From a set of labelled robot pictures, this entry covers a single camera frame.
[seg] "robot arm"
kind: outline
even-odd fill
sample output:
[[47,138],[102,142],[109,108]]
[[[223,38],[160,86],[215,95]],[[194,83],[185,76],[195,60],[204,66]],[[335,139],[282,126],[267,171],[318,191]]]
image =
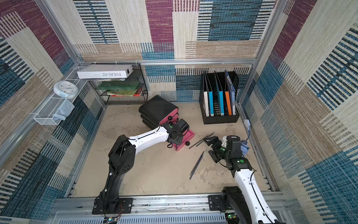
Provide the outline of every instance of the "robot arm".
[[159,142],[168,141],[171,144],[180,145],[188,130],[189,125],[180,119],[177,122],[164,123],[154,130],[137,136],[128,138],[125,135],[119,136],[108,154],[110,167],[106,185],[95,199],[92,213],[118,213],[120,182],[123,174],[133,167],[135,155]]
[[242,224],[279,223],[256,183],[255,170],[242,155],[240,138],[230,135],[222,144],[215,136],[205,139],[205,143],[213,148],[209,154],[214,162],[226,161],[227,169],[240,187],[224,187],[221,194],[223,206],[231,207]]

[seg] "vent grille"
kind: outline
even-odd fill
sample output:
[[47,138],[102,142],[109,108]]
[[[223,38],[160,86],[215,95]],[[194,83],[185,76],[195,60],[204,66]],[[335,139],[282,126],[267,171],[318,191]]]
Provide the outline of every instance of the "vent grille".
[[118,224],[226,223],[224,213],[136,215],[121,217]]
[[58,224],[102,224],[104,217],[60,218]]

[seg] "white wire basket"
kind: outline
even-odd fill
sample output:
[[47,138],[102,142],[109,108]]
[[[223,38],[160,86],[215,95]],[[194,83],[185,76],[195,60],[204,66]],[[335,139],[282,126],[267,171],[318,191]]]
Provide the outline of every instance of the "white wire basket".
[[73,68],[70,74],[65,79],[73,84],[75,84],[78,88],[78,93],[72,99],[67,99],[66,97],[60,97],[57,94],[52,94],[52,96],[47,100],[46,103],[40,108],[40,110],[36,113],[34,120],[37,121],[40,125],[58,125],[60,123],[60,119],[54,118],[54,114],[57,109],[61,106],[61,104],[67,99],[71,103],[77,98],[84,85],[87,83],[87,80],[79,79],[77,76],[77,71],[83,67]]

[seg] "floor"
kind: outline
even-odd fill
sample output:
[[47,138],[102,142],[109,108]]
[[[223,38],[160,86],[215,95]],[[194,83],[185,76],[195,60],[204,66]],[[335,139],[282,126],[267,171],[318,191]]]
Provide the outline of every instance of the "floor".
[[[179,118],[184,119],[196,134],[190,141],[192,144],[213,131],[219,139],[225,135],[247,138],[241,119],[237,123],[204,125],[198,103],[175,105],[179,108]],[[75,185],[74,197],[95,197],[102,191],[108,175],[108,153],[119,135],[125,134],[129,137],[150,130],[142,123],[139,107],[140,105],[124,105],[107,108]],[[120,195],[211,193],[220,192],[224,186],[237,185],[229,170],[212,161],[207,153],[211,148],[206,144],[191,149],[184,146],[178,152],[167,148],[167,144],[158,143],[136,155],[133,168],[124,176]],[[189,180],[189,173],[202,151],[205,151],[204,157],[193,178]],[[265,181],[251,149],[246,158],[258,171],[254,175],[260,189],[266,191]]]

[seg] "green book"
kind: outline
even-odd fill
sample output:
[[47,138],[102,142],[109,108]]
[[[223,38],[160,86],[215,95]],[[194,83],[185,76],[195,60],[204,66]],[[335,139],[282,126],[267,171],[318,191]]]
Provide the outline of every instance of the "green book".
[[137,90],[108,90],[107,95],[133,96]]
[[139,81],[110,81],[102,82],[96,89],[98,90],[137,90]]

